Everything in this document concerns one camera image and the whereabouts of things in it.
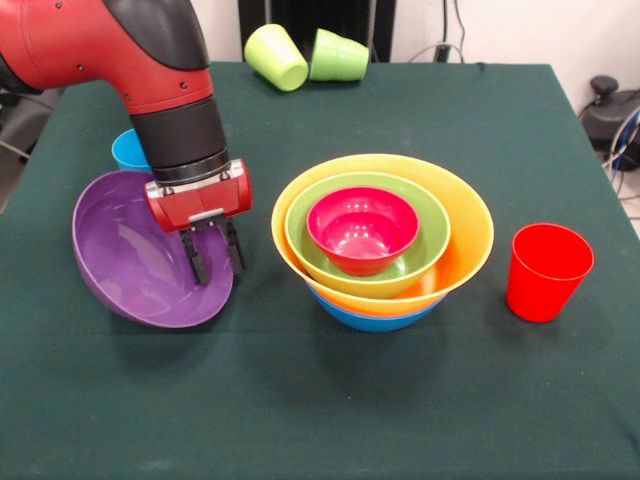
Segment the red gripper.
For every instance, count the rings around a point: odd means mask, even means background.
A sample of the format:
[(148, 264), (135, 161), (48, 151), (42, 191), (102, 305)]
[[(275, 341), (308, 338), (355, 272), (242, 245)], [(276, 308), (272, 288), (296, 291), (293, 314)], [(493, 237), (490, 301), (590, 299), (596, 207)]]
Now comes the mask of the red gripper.
[[(145, 196), (159, 227), (166, 233), (180, 231), (195, 282), (208, 285), (210, 275), (204, 257), (187, 230), (195, 229), (202, 222), (209, 225), (218, 215), (231, 218), (252, 208), (251, 177), (245, 162), (234, 159), (222, 173), (190, 184), (161, 186), (150, 181), (145, 184)], [(225, 219), (220, 229), (226, 237), (233, 272), (240, 275), (246, 265), (235, 225), (231, 219)]]

